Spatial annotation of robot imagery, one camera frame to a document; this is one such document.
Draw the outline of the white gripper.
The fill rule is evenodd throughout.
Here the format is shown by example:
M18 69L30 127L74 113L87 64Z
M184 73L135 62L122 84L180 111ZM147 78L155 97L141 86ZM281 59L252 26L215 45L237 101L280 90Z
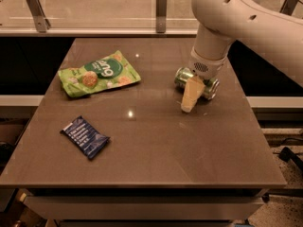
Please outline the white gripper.
M226 61L226 57L219 60L209 60L201 57L194 48L191 49L188 67L196 75L187 80L182 98L181 109L190 113L197 103L197 100L205 90L202 79L214 78Z

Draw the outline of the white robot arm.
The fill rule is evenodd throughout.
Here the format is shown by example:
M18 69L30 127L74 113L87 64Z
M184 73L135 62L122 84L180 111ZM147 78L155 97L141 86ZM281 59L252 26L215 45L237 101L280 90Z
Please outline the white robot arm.
M240 41L276 69L303 85L303 21L268 10L260 0L192 0L199 22L188 67L181 109L189 113L213 79L228 62L231 44Z

